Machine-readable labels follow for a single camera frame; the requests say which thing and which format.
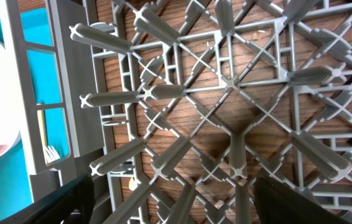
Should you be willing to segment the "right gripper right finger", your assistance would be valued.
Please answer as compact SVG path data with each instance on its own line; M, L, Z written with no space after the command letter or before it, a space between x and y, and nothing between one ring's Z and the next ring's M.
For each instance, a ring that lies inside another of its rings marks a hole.
M259 220L264 224L348 224L269 176L256 179L254 197Z

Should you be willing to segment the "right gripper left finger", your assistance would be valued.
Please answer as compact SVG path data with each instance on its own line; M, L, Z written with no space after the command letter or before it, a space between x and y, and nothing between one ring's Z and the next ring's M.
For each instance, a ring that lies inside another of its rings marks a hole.
M91 220L95 203L94 181L90 175L83 175L1 220L0 224L87 224Z

